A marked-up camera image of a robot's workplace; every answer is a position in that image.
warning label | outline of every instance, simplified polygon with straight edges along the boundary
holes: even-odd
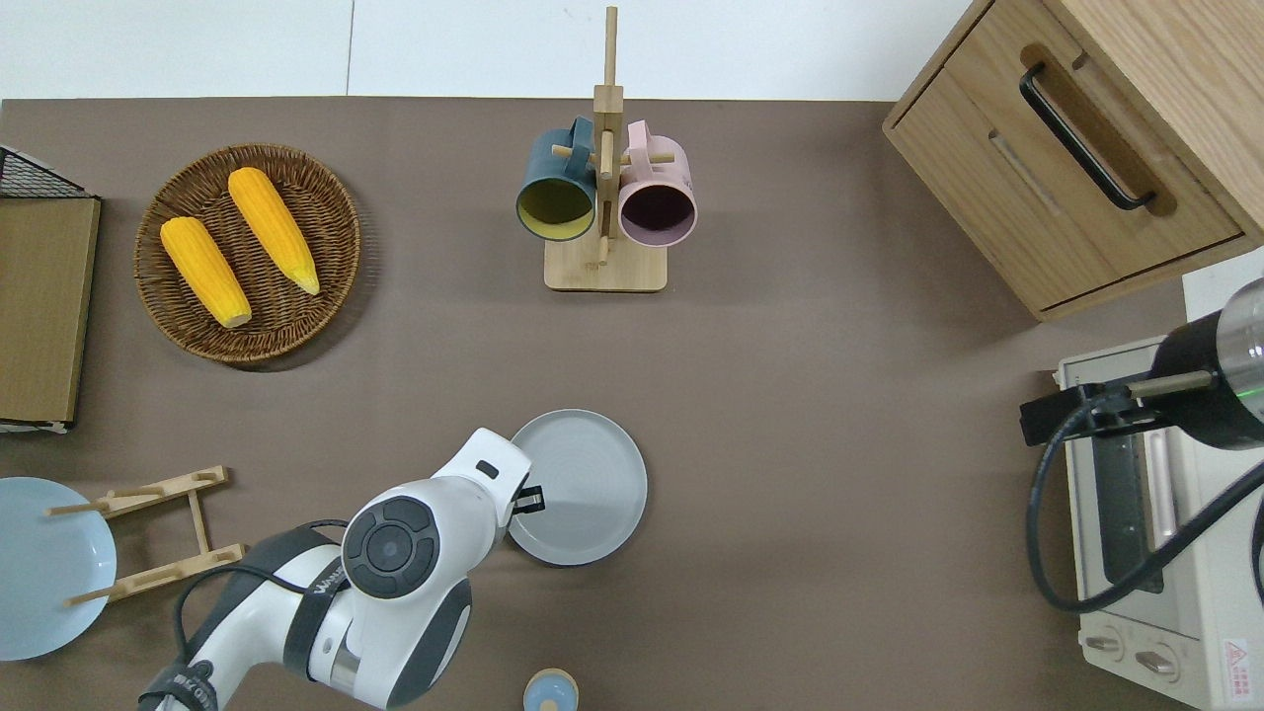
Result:
[[[1251,687],[1250,648],[1245,639],[1225,640],[1225,667],[1229,669],[1229,698],[1231,701],[1250,701],[1255,693]]]

wooden mug tree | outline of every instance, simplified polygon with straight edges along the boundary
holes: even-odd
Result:
[[[593,147],[597,218],[569,242],[545,242],[545,285],[556,291],[661,291],[667,286],[667,250],[645,247],[619,228],[619,164],[623,158],[623,87],[614,83],[618,8],[605,8],[605,81],[593,87]],[[554,153],[570,149],[555,145]],[[651,156],[670,162],[672,156]]]

oven control panel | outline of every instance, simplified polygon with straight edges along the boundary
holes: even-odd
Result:
[[[1197,639],[1107,612],[1091,612],[1079,617],[1079,646],[1090,664],[1191,706],[1208,707],[1206,650]]]

wooden stand base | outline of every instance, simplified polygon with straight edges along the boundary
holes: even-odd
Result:
[[[667,286],[667,250],[619,235],[611,239],[602,264],[597,225],[570,242],[545,243],[545,285],[554,291],[662,291]]]
[[[241,545],[240,543],[211,550],[210,541],[206,538],[206,521],[202,519],[202,504],[197,498],[198,490],[221,485],[226,481],[229,481],[229,474],[224,467],[211,467],[209,469],[163,479],[148,486],[111,490],[105,496],[95,501],[88,501],[87,504],[58,506],[44,511],[44,515],[47,516],[59,516],[63,514],[75,514],[77,511],[99,511],[101,516],[112,519],[115,516],[130,514],[131,511],[137,511],[139,509],[153,506],[154,504],[186,496],[188,497],[188,506],[193,514],[193,535],[197,538],[197,548],[201,553],[188,558],[182,558],[174,563],[158,566],[157,568],[150,568],[125,578],[119,578],[114,581],[114,584],[110,587],[102,587],[101,590],[94,590],[91,592],[85,592],[83,595],[76,595],[75,597],[67,598],[64,605],[70,607],[72,605],[80,605],[81,602],[87,602],[88,600],[96,600],[99,597],[109,597],[109,601],[119,600],[162,584],[182,581],[226,563],[236,563],[240,560],[241,557],[245,555],[245,545]]]

brown table surface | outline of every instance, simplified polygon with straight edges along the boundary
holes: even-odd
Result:
[[[494,552],[413,707],[518,708],[559,665],[598,711],[1178,708],[1087,664],[1077,620],[1035,592],[1018,406],[1058,359],[1178,325],[1179,283],[1036,324],[884,140],[889,108],[628,101],[688,151],[700,221],[666,291],[612,295],[549,291],[512,210],[531,139],[588,101],[6,101],[0,142],[105,205],[80,424],[4,436],[0,476],[96,496],[225,464],[233,483],[204,497],[212,544],[250,544],[428,476],[478,426],[584,407],[645,455],[638,531],[586,568]],[[367,228],[348,307],[272,372],[178,349],[131,278],[153,194],[243,142],[316,156]],[[196,553],[178,502],[111,526],[120,574]],[[173,655],[178,588],[0,664],[0,707],[131,707]],[[195,595],[190,626],[212,600]],[[269,665],[230,707],[364,706]]]

